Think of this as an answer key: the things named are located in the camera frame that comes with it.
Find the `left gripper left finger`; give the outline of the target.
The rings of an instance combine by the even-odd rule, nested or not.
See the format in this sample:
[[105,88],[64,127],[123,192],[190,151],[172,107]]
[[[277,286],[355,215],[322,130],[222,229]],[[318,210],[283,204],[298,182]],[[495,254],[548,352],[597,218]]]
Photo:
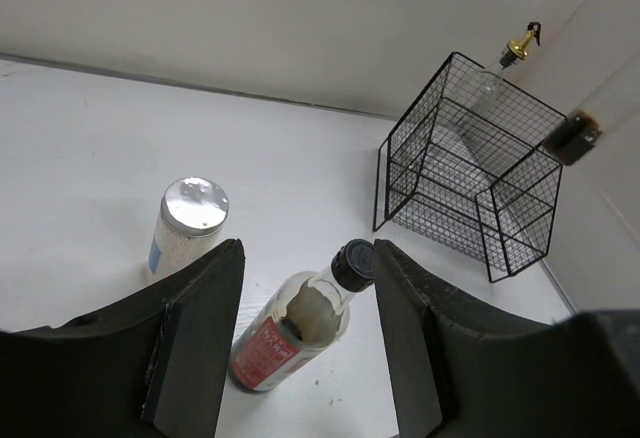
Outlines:
[[211,437],[245,269],[228,239],[61,327],[1,336],[5,437]]

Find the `silver-lid spice jar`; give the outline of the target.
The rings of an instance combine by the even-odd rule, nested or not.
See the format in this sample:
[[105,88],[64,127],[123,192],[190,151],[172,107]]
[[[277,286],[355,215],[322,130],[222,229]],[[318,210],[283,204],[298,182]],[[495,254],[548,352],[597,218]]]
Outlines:
[[165,190],[145,269],[154,284],[211,251],[229,214],[229,198],[215,182],[184,177]]

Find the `black-cap soy sauce bottle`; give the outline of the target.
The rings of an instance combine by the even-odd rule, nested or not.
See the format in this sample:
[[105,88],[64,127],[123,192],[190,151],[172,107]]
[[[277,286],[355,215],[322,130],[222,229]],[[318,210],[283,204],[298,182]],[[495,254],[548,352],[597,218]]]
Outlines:
[[232,346],[234,384],[269,392],[341,338],[350,302],[374,283],[373,254],[371,242],[353,239],[324,270],[285,280]]

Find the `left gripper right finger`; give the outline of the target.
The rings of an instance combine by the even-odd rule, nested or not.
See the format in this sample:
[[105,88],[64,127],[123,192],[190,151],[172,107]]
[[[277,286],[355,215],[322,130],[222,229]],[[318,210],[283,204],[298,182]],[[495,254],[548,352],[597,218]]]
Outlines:
[[374,244],[375,290],[402,437],[635,437],[639,314],[556,324],[496,308]]

